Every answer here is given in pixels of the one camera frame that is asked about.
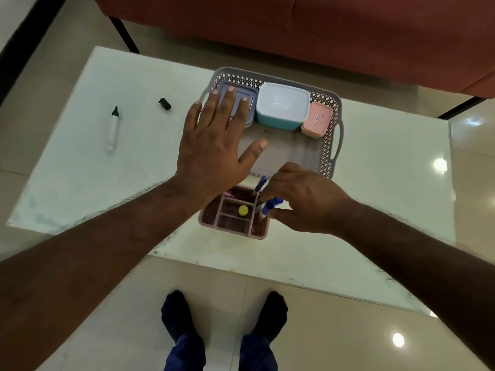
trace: black sock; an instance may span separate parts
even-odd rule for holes
[[[189,305],[178,290],[167,295],[161,308],[161,321],[175,342],[184,333],[197,334]]]
[[[251,334],[263,335],[272,342],[287,322],[287,312],[284,298],[275,291],[270,292]]]

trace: black metal leg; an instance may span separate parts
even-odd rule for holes
[[[443,113],[440,118],[441,120],[449,120],[452,117],[457,116],[458,114],[461,114],[464,111],[467,111],[469,108],[472,108],[475,105],[478,105],[479,103],[484,102],[486,99],[483,99],[482,97],[474,96],[469,100],[466,100],[462,104],[459,104],[458,106],[452,108],[449,111],[446,111]]]
[[[124,41],[125,45],[127,45],[127,48],[132,52],[132,53],[139,53],[139,49],[136,47],[134,44],[132,37],[129,35],[127,32],[124,24],[119,18],[114,18],[114,17],[109,17],[110,20],[112,21],[113,25],[117,29],[120,37]]]

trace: gray plastic basket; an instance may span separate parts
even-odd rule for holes
[[[251,174],[255,176],[266,175],[269,178],[276,173],[285,162],[292,161],[298,163],[306,169],[319,172],[327,178],[332,178],[335,170],[337,157],[339,156],[343,142],[342,101],[334,92],[304,85],[302,83],[285,80],[270,75],[250,72],[236,68],[219,68],[211,77],[208,87],[201,94],[202,102],[206,95],[216,89],[220,82],[228,80],[259,90],[265,82],[280,83],[282,85],[293,86],[305,89],[311,95],[311,102],[317,101],[333,109],[333,115],[325,136],[319,139],[312,139],[301,134],[300,130],[287,131],[273,129],[258,123],[253,123],[244,130],[239,151],[244,149],[254,140],[265,138],[269,145],[254,165]],[[340,128],[337,151],[332,157],[332,143],[336,126]]]

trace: person's left hand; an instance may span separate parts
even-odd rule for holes
[[[219,99],[220,94],[214,90],[202,111],[200,102],[189,109],[174,177],[182,189],[200,195],[202,205],[244,180],[268,145],[268,141],[259,139],[239,157],[237,150],[248,119],[249,101],[243,98],[239,102],[229,122],[236,89],[229,87],[220,106]]]

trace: white lid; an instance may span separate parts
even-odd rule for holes
[[[309,92],[302,88],[267,82],[259,88],[256,111],[263,116],[304,122],[310,102]]]

